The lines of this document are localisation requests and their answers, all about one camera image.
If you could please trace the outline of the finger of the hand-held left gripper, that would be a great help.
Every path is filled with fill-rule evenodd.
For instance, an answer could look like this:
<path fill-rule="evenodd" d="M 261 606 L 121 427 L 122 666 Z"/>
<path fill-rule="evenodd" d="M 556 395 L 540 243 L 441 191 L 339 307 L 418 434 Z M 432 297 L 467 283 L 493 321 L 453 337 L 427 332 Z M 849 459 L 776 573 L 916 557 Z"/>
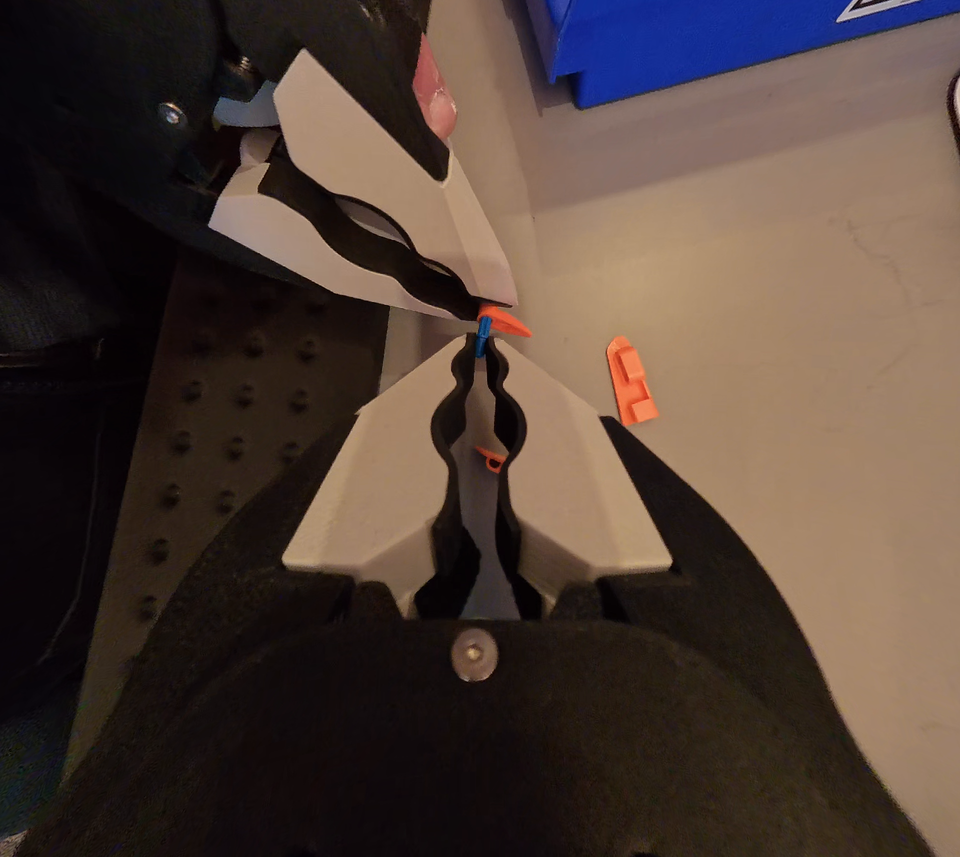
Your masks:
<path fill-rule="evenodd" d="M 476 298 L 518 304 L 510 263 L 460 162 L 432 177 L 306 49 L 273 103 L 288 155 L 333 195 L 391 218 L 424 258 L 453 272 Z"/>
<path fill-rule="evenodd" d="M 455 275 L 356 221 L 283 152 L 235 172 L 210 227 L 340 297 L 452 320 L 475 320 L 481 311 L 481 299 Z"/>

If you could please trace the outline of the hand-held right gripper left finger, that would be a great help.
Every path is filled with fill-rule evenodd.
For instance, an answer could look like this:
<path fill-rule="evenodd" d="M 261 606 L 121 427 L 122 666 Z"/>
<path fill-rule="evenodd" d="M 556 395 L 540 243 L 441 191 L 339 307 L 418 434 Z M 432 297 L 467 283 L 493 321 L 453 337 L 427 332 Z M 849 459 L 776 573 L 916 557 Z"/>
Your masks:
<path fill-rule="evenodd" d="M 474 335 L 452 339 L 356 413 L 355 421 L 282 554 L 293 572 L 380 583 L 400 613 L 428 616 L 450 604 L 416 602 L 429 584 L 465 590 L 478 555 L 464 532 L 453 446 L 466 430 L 474 385 Z"/>

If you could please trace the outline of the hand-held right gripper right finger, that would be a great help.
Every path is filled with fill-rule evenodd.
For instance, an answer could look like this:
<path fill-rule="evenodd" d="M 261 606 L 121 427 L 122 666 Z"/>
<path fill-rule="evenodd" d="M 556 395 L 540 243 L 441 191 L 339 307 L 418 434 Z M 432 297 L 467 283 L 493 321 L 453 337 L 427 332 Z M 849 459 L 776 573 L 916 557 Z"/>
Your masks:
<path fill-rule="evenodd" d="M 573 585 L 674 563 L 601 415 L 501 338 L 487 342 L 494 431 L 506 448 L 497 550 L 523 617 Z"/>

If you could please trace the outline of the person's left forearm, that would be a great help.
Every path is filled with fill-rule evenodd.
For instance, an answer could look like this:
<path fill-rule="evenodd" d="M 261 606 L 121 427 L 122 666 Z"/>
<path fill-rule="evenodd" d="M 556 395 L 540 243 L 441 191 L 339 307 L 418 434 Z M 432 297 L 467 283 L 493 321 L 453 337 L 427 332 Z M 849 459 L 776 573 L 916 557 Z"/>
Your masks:
<path fill-rule="evenodd" d="M 96 338 L 153 348 L 174 241 L 96 194 L 49 184 L 2 203 L 2 353 Z"/>

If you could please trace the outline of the black perforated pad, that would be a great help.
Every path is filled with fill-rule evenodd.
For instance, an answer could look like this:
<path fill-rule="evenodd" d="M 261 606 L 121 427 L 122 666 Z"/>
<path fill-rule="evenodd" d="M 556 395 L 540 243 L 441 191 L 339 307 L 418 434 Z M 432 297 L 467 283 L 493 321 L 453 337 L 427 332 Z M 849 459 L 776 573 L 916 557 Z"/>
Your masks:
<path fill-rule="evenodd" d="M 64 775 L 96 742 L 186 572 L 379 388 L 386 307 L 183 252 L 166 302 Z"/>

